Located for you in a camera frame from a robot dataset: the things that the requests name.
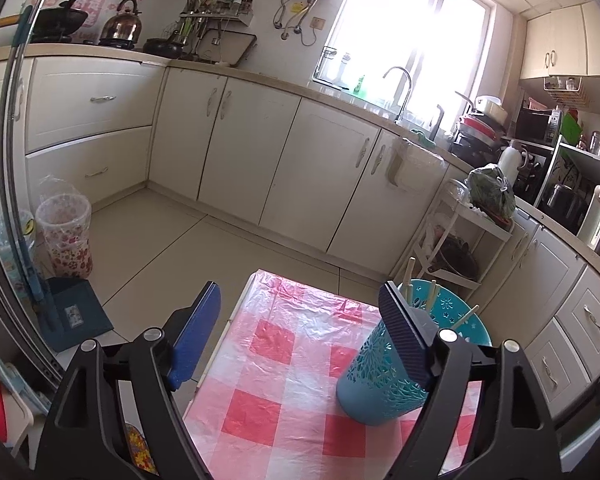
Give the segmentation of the blue perforated plastic basket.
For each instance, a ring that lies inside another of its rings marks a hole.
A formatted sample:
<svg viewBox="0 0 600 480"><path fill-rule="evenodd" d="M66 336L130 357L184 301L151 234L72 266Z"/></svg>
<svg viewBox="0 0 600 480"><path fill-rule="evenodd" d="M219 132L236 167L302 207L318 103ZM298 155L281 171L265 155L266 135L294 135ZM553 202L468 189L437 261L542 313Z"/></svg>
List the blue perforated plastic basket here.
<svg viewBox="0 0 600 480"><path fill-rule="evenodd" d="M468 311L462 298L441 287L429 315L438 327L452 328L466 341L488 346L486 326L477 315L466 316ZM379 322L339 377L336 397L350 418L378 426L420 408L427 393L408 378L385 323Z"/></svg>

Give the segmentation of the white kitchen cabinets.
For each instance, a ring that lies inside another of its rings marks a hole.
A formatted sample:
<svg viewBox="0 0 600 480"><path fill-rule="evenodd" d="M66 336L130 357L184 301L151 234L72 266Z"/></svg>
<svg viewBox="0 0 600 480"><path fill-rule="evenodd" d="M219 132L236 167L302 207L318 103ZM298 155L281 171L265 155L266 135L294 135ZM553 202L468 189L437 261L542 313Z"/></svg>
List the white kitchen cabinets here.
<svg viewBox="0 0 600 480"><path fill-rule="evenodd" d="M92 211L140 188L356 270L398 275L457 161L406 131L287 86L77 44L0 49L0 221L80 193ZM548 404L600 399L600 269L517 205L475 292L495 340L524 344Z"/></svg>

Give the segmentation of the blue dustpan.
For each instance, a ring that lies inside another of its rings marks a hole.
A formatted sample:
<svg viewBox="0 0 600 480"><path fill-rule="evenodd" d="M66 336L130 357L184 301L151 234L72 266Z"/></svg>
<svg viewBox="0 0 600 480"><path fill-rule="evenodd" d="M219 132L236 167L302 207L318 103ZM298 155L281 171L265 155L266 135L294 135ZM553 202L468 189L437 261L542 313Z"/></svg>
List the blue dustpan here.
<svg viewBox="0 0 600 480"><path fill-rule="evenodd" d="M43 286L38 326L53 352L65 351L85 339L112 330L102 305L83 278L49 278Z"/></svg>

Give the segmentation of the red white checkered tablecloth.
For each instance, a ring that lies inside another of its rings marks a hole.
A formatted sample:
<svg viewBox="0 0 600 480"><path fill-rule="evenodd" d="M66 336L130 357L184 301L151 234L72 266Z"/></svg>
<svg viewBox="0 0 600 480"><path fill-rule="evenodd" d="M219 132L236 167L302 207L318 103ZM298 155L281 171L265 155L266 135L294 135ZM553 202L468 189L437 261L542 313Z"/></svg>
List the red white checkered tablecloth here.
<svg viewBox="0 0 600 480"><path fill-rule="evenodd" d="M369 304L254 272L184 415L212 477L384 478L419 412L364 426L336 399L379 320Z"/></svg>

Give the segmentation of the black pan on shelf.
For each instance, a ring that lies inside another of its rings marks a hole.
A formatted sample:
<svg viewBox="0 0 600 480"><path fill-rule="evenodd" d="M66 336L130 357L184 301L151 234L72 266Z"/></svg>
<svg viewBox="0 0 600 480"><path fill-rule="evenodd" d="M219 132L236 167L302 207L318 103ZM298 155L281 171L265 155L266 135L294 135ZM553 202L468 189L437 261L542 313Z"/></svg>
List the black pan on shelf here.
<svg viewBox="0 0 600 480"><path fill-rule="evenodd" d="M443 269L475 281L479 277L479 266L469 246L459 237L449 235L437 253L437 263Z"/></svg>

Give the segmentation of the white shelf rack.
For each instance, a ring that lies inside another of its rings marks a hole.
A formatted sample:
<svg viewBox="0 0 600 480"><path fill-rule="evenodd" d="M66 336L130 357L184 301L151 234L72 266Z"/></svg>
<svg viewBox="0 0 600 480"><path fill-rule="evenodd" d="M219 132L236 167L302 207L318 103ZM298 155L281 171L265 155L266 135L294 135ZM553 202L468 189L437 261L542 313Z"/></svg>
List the white shelf rack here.
<svg viewBox="0 0 600 480"><path fill-rule="evenodd" d="M464 182L447 180L415 234L416 276L475 292L513 232L512 220L492 217L471 203Z"/></svg>

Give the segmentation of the bag of green vegetables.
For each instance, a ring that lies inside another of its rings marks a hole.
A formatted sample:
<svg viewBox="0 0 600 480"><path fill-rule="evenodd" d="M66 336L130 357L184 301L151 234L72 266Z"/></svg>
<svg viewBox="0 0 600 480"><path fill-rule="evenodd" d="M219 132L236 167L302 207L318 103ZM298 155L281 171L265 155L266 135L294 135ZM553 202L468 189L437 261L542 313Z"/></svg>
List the bag of green vegetables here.
<svg viewBox="0 0 600 480"><path fill-rule="evenodd" d="M465 179L471 203L485 212L495 222L512 221L516 200L512 185L497 164L471 170Z"/></svg>

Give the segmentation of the white thermos jug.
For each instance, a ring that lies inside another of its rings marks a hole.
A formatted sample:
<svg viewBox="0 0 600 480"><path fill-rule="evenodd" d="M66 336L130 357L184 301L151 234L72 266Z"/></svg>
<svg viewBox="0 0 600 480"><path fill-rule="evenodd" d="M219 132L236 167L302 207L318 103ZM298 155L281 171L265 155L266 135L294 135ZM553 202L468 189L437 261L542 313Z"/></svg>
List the white thermos jug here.
<svg viewBox="0 0 600 480"><path fill-rule="evenodd" d="M528 162L528 152L524 146L517 140L509 143L509 146L501 152L498 160L498 168L506 177L510 185L514 185L519 171L526 166Z"/></svg>

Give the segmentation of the stacked dishes and pots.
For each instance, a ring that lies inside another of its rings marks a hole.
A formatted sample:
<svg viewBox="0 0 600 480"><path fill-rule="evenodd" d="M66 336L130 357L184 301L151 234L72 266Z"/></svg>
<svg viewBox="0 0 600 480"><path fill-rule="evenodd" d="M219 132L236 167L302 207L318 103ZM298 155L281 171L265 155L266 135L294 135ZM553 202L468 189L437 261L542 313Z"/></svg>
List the stacked dishes and pots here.
<svg viewBox="0 0 600 480"><path fill-rule="evenodd" d="M495 164L508 147L503 139L505 130L496 120L479 112L467 96L456 94L467 107L454 125L450 152L474 168Z"/></svg>

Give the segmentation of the chrome sink faucet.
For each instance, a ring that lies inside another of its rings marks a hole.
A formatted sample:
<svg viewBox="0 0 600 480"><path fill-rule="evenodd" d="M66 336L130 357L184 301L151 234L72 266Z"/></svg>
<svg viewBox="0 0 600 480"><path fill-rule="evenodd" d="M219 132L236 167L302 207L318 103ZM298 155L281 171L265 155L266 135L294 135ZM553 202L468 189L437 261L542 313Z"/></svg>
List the chrome sink faucet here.
<svg viewBox="0 0 600 480"><path fill-rule="evenodd" d="M398 110L394 114L394 122L400 124L406 111L407 103L411 99L413 91L413 78L411 73L403 66L392 66L384 73L382 78L386 79L391 73L397 72L401 75L396 92L394 92L394 100Z"/></svg>

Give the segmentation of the black frying pan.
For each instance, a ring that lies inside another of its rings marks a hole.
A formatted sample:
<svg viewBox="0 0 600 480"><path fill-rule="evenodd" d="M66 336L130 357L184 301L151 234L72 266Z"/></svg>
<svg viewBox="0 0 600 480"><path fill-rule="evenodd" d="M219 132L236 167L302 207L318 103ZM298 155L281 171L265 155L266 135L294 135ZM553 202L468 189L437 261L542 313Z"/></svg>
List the black frying pan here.
<svg viewBox="0 0 600 480"><path fill-rule="evenodd" d="M143 45L143 52L176 60L182 55L183 48L182 44L166 38L149 38Z"/></svg>

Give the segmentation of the copper kettle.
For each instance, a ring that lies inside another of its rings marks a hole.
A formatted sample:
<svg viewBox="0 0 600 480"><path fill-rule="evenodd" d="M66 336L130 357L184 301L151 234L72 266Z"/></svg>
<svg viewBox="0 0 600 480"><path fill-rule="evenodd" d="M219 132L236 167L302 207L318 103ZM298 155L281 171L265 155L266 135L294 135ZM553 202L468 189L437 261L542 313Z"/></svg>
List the copper kettle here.
<svg viewBox="0 0 600 480"><path fill-rule="evenodd" d="M142 21L138 17L137 0L121 0L117 13L106 21L99 38L99 45L133 50L142 32Z"/></svg>

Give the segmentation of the black wok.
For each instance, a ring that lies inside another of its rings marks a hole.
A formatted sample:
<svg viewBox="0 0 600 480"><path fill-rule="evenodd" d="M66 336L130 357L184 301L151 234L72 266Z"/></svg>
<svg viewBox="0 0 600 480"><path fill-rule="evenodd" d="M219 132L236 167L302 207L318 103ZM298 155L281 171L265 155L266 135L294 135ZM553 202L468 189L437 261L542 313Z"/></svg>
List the black wok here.
<svg viewBox="0 0 600 480"><path fill-rule="evenodd" d="M40 11L31 32L32 44L41 42L70 42L71 35L82 27L88 13L75 9L78 0L63 1L56 8Z"/></svg>

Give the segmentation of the upper wall cabinet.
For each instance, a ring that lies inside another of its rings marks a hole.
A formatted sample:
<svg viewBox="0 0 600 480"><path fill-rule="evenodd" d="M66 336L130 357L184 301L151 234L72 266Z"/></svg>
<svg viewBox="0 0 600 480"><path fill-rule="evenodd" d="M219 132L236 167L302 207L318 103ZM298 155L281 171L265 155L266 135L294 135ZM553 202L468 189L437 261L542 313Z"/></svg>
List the upper wall cabinet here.
<svg viewBox="0 0 600 480"><path fill-rule="evenodd" d="M528 21L520 78L548 76L600 77L600 7L596 2Z"/></svg>

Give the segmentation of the wall utensil rack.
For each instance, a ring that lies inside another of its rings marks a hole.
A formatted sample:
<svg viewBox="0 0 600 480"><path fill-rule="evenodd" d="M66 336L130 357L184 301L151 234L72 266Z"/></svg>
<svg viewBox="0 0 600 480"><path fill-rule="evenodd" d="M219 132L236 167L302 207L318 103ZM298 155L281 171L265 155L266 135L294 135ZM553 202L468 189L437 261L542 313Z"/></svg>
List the wall utensil rack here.
<svg viewBox="0 0 600 480"><path fill-rule="evenodd" d="M202 48L204 36L210 32L211 47L221 58L222 41L228 26L249 26L253 16L253 0L186 0L174 29L174 41L183 46L186 58L211 60Z"/></svg>

